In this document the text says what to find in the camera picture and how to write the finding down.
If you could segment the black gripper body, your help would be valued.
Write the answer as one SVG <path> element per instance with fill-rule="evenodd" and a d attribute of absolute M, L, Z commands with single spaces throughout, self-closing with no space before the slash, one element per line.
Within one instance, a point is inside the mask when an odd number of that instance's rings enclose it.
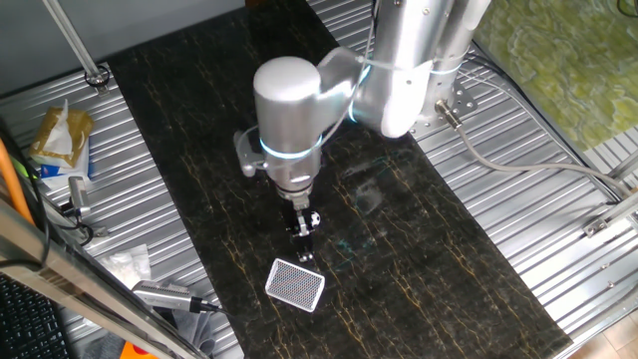
<path fill-rule="evenodd" d="M 295 237 L 307 236 L 314 231 L 313 211 L 308 197 L 286 199 L 284 219 L 287 231 Z"/>

